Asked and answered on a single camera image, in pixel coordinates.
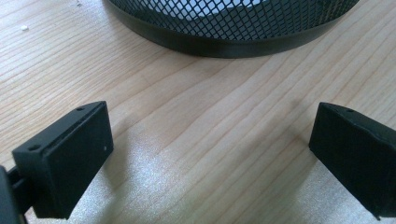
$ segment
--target light wood surface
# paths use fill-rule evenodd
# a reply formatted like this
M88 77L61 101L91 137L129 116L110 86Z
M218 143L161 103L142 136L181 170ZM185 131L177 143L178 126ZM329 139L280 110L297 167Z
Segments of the light wood surface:
M242 60L165 49L80 3L0 1L0 163L94 101L115 140L69 220L31 223L376 222L307 144L319 102L396 129L396 1L361 0L321 38Z

